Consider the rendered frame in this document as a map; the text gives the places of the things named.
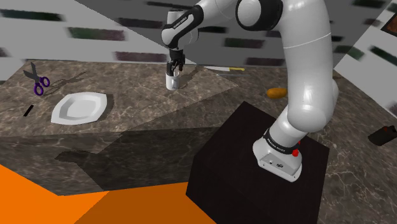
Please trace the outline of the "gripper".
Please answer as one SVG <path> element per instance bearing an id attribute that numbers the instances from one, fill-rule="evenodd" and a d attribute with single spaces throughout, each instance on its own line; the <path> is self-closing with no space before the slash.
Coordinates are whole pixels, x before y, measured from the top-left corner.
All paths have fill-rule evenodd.
<path id="1" fill-rule="evenodd" d="M 166 75 L 173 76 L 174 75 L 173 63 L 176 63 L 175 68 L 178 68 L 178 71 L 182 71 L 185 63 L 185 55 L 183 50 L 171 50 L 171 49 L 169 50 L 169 55 L 171 61 L 167 62 Z"/>

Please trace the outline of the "white mug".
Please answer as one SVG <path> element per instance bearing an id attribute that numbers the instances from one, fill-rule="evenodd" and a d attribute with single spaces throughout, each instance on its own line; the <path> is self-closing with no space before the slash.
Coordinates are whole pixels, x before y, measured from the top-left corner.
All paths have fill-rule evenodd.
<path id="1" fill-rule="evenodd" d="M 168 90 L 177 90 L 179 88 L 179 71 L 166 72 L 165 74 L 166 88 Z"/>

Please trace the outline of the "brown potato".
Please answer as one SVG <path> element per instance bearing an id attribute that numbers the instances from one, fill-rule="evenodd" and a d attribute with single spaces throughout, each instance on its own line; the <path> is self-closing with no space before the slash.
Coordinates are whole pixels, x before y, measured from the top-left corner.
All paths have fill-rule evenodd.
<path id="1" fill-rule="evenodd" d="M 267 96 L 271 99 L 280 99 L 286 97 L 288 90 L 286 88 L 270 88 L 267 90 Z"/>

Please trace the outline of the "yellow handled knife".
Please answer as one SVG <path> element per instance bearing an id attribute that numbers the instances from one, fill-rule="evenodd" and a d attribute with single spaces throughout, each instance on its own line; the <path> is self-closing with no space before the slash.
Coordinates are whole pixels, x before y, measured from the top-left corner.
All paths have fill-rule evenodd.
<path id="1" fill-rule="evenodd" d="M 245 71 L 243 67 L 219 67 L 219 66 L 204 66 L 206 69 L 213 69 L 217 71 Z"/>

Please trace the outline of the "dark framed wall picture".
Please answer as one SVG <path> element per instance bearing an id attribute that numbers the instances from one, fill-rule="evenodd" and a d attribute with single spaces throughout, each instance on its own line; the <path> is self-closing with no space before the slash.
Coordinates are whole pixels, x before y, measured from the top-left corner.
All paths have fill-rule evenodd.
<path id="1" fill-rule="evenodd" d="M 397 37 L 397 13 L 395 13 L 387 23 L 381 28 L 383 32 L 386 32 L 394 37 Z"/>

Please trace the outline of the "white plate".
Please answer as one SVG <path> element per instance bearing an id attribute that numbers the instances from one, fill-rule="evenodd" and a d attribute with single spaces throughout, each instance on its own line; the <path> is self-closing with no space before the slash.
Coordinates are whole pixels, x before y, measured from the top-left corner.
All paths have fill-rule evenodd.
<path id="1" fill-rule="evenodd" d="M 108 104 L 106 94 L 79 92 L 66 95 L 52 111 L 51 122 L 60 125 L 81 125 L 96 122 Z"/>

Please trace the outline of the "purple handled scissors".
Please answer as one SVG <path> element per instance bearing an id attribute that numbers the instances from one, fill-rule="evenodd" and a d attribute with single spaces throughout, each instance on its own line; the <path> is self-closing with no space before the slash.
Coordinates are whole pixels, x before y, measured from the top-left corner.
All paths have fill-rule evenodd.
<path id="1" fill-rule="evenodd" d="M 34 80 L 34 93 L 38 96 L 44 94 L 44 87 L 50 86 L 50 80 L 45 76 L 39 76 L 37 74 L 36 66 L 31 62 L 32 72 L 23 70 L 26 77 Z"/>

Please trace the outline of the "dark red black box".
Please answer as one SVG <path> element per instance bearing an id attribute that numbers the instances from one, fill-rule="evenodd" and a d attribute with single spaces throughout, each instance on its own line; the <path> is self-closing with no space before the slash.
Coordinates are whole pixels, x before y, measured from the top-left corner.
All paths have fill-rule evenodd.
<path id="1" fill-rule="evenodd" d="M 397 129 L 394 125 L 383 126 L 368 136 L 368 140 L 377 146 L 382 146 L 397 138 Z"/>

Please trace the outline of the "black robot stand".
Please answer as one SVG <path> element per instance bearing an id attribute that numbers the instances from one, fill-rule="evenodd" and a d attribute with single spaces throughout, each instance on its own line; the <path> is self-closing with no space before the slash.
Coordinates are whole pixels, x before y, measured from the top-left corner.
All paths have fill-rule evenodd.
<path id="1" fill-rule="evenodd" d="M 274 120 L 243 102 L 194 156 L 186 194 L 217 224 L 317 224 L 330 150 L 305 137 L 296 181 L 266 171 L 253 143 Z"/>

